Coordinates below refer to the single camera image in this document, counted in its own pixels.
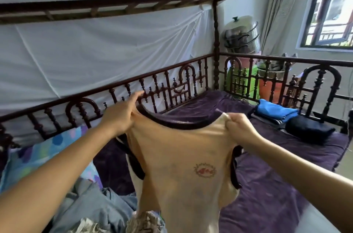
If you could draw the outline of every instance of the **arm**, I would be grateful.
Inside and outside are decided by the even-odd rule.
[[[142,93],[107,108],[98,127],[1,194],[0,232],[42,232],[94,156],[131,126],[131,111]]]
[[[293,185],[342,233],[353,232],[353,181],[332,173],[263,138],[242,113],[229,113],[229,133]]]

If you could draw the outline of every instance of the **curtain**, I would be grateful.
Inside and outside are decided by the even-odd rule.
[[[273,49],[283,33],[294,2],[295,0],[269,0],[261,34],[263,55],[273,55]]]

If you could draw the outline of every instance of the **wooden bed frame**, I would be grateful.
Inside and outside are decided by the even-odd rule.
[[[305,59],[305,58],[286,58],[286,57],[273,57],[273,56],[260,56],[260,55],[248,55],[248,54],[234,54],[234,53],[222,53],[220,52],[220,42],[219,42],[219,32],[218,32],[218,21],[217,21],[217,3],[221,0],[76,0],[76,1],[55,1],[55,2],[35,2],[35,3],[3,3],[0,4],[0,24],[14,24],[23,22],[39,22],[39,21],[58,21],[58,20],[68,20],[68,19],[81,19],[81,18],[96,18],[96,17],[106,17],[106,16],[116,16],[116,15],[127,15],[131,13],[142,13],[149,11],[158,11],[163,9],[185,7],[190,5],[198,5],[206,2],[212,1],[213,14],[214,14],[214,28],[215,28],[215,42],[214,42],[214,52],[202,57],[197,57],[188,61],[184,61],[169,67],[165,67],[160,70],[148,72],[130,79],[126,79],[119,82],[114,82],[99,88],[95,88],[86,92],[74,94],[65,98],[61,98],[52,102],[44,103],[38,106],[27,108],[25,110],[20,110],[14,113],[10,113],[0,117],[0,147],[3,150],[11,147],[18,147],[18,144],[13,142],[13,137],[6,133],[5,122],[17,119],[23,116],[27,116],[28,119],[34,126],[34,129],[41,135],[43,139],[51,138],[57,134],[60,134],[68,129],[77,127],[82,122],[84,122],[89,128],[91,127],[91,121],[99,119],[102,116],[102,110],[98,105],[88,96],[97,93],[109,93],[112,97],[114,103],[125,100],[124,97],[117,98],[114,91],[118,87],[124,87],[127,94],[131,94],[133,91],[130,90],[130,83],[139,81],[141,89],[145,91],[143,98],[139,99],[139,103],[142,101],[151,102],[154,111],[157,112],[157,107],[155,104],[156,98],[162,98],[164,101],[165,108],[161,113],[167,112],[175,107],[179,107],[183,104],[188,103],[190,100],[194,100],[199,96],[200,87],[202,90],[208,90],[213,88],[218,90],[221,86],[224,91],[230,93],[234,96],[250,99],[253,101],[258,101],[255,97],[250,97],[249,88],[251,79],[255,79],[255,89],[259,80],[263,80],[266,85],[271,85],[270,99],[272,101],[276,83],[281,83],[279,102],[278,104],[282,106],[288,106],[289,101],[291,101],[291,107],[299,108],[302,112],[303,108],[306,109],[305,116],[318,120],[320,122],[329,122],[341,126],[341,132],[349,134],[350,139],[353,136],[353,110],[349,113],[348,121],[338,120],[333,117],[328,116],[330,105],[334,98],[341,98],[345,100],[353,101],[353,97],[344,96],[337,94],[337,91],[341,82],[341,75],[333,66],[342,67],[352,67],[353,62],[350,61],[334,61],[334,60],[319,60],[319,59]],[[155,3],[154,6],[136,8],[142,3]],[[99,8],[108,6],[121,6],[127,5],[123,10],[109,10],[109,11],[99,11]],[[72,10],[72,9],[87,9],[90,11],[75,13],[75,14],[53,14],[50,11],[56,10]],[[249,74],[247,76],[246,70],[242,68],[241,58],[249,58]],[[264,59],[266,58],[266,71],[265,76],[261,77],[259,72],[252,72],[252,66],[254,59]],[[213,60],[213,67],[210,67],[211,59]],[[220,60],[224,62],[224,67],[220,69]],[[269,65],[271,61],[284,61],[285,63],[285,74],[284,78],[277,79],[275,75],[274,78],[269,78]],[[230,74],[234,77],[235,81],[227,88],[226,85],[226,75],[228,72],[227,64],[230,62]],[[294,62],[315,64],[307,68],[300,81],[297,81],[295,75],[289,76],[289,69]],[[173,69],[179,69],[179,78],[170,79],[169,71]],[[305,88],[304,84],[306,82],[307,76],[312,71],[318,70],[318,77],[315,81],[314,88]],[[319,89],[323,83],[324,74],[329,71],[334,76],[334,82],[331,86],[331,92],[327,98],[326,106],[324,107],[321,114],[312,116],[312,108],[314,106],[316,97],[318,95]],[[165,79],[164,82],[158,83],[158,79]],[[224,83],[220,84],[220,75],[224,76]],[[213,82],[211,87],[209,87],[209,76],[213,76]],[[144,78],[151,77],[154,80],[154,86],[146,88],[144,85]],[[301,92],[312,93],[310,101],[306,100],[306,94],[301,98]],[[94,109],[95,115],[88,116],[87,112],[83,106],[83,103],[88,103]],[[52,113],[54,106],[65,105],[65,114],[67,116],[69,126],[64,126],[60,124]],[[77,121],[76,117],[72,115],[72,108],[77,107],[82,120]],[[44,112],[47,115],[49,123],[52,123],[55,127],[55,131],[46,132],[43,129],[43,125],[38,122],[36,115],[39,112]]]

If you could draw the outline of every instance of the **green container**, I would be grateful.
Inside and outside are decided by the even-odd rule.
[[[245,69],[245,73],[246,73],[246,76],[248,77],[249,76],[249,69]],[[257,73],[257,66],[253,66],[252,67],[252,72],[251,72],[251,75],[255,75]],[[233,69],[233,74],[238,74],[238,69],[237,68],[234,68]],[[244,74],[244,69],[241,70],[241,75],[243,76]],[[241,84],[243,84],[243,80],[245,80],[245,89],[244,89],[244,95],[246,95],[247,93],[247,83],[248,83],[248,79],[244,79],[244,78],[239,78],[239,77],[236,77],[236,76],[233,76],[233,83],[236,82],[239,83],[239,79],[241,81]],[[227,81],[226,81],[226,88],[228,91],[230,91],[230,88],[231,88],[231,70],[228,69],[228,72],[227,72]],[[254,97],[254,90],[255,90],[255,78],[251,78],[250,79],[250,90],[249,90],[249,97],[250,98],[253,98]],[[242,87],[239,87],[236,85],[236,93],[238,94],[241,94],[242,93]],[[234,95],[235,98],[238,98],[238,99],[242,99],[241,96],[236,96]],[[260,99],[260,96],[259,96],[259,83],[257,84],[257,89],[256,89],[256,99]],[[247,99],[247,101],[251,104],[251,105],[257,105],[257,102],[255,101],[252,101],[250,99]]]

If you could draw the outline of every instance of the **bed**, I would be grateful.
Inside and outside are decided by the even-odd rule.
[[[353,68],[353,62],[267,56],[265,75],[260,76],[259,72],[252,72],[251,69],[255,60],[263,59],[262,56],[220,52],[217,3],[221,0],[81,0],[2,3],[0,14],[6,14],[6,16],[0,17],[0,21],[3,24],[15,24],[96,18],[181,8],[210,1],[214,14],[214,52],[1,116],[0,164],[4,166],[9,149],[20,146],[21,138],[16,135],[17,132],[12,125],[23,120],[30,122],[33,125],[33,131],[42,139],[49,139],[82,124],[90,128],[99,122],[108,105],[125,100],[134,92],[135,89],[132,87],[137,86],[139,90],[145,92],[138,103],[155,113],[198,119],[216,108],[224,112],[248,113],[253,106],[246,100],[258,102],[257,98],[247,92],[251,80],[254,80],[255,89],[260,81],[271,87],[269,101],[273,100],[276,85],[280,84],[278,104],[298,108],[301,115],[310,119],[322,123],[334,123],[341,127],[340,132],[332,134],[325,146],[311,146],[258,120],[251,120],[260,134],[267,139],[302,158],[334,171],[353,137],[353,111],[350,112],[347,120],[329,116],[329,108],[335,98],[353,100],[353,97],[338,94],[341,75],[335,67]],[[139,4],[147,3],[153,3],[154,6],[137,8]],[[126,7],[123,10],[110,12],[98,11],[101,7],[121,5]],[[90,11],[74,15],[50,12],[86,8]],[[44,14],[32,16],[18,14],[22,12]],[[240,58],[242,61],[249,60],[248,75],[245,74],[246,69],[242,67]],[[269,78],[268,69],[271,61],[282,61],[285,64],[283,79],[277,79],[276,76]],[[310,65],[300,79],[289,74],[293,63]],[[172,71],[177,72],[176,77],[171,77]],[[314,71],[318,72],[315,86],[307,88],[306,79]],[[313,114],[315,100],[326,73],[332,74],[334,78],[327,103],[321,113]],[[227,75],[232,76],[231,85],[227,85]],[[122,97],[117,97],[118,90],[123,91]],[[104,94],[110,97],[110,100],[98,104],[94,100],[94,95],[97,94]],[[58,109],[62,112],[60,115],[56,113]],[[221,211],[220,232],[294,232],[302,213],[309,205],[308,202],[259,158],[245,152],[237,158],[237,163],[236,174],[243,189],[237,200]],[[104,186],[111,187],[120,195],[133,192],[125,154],[117,147],[115,140],[111,140],[99,152],[94,159],[94,164]]]

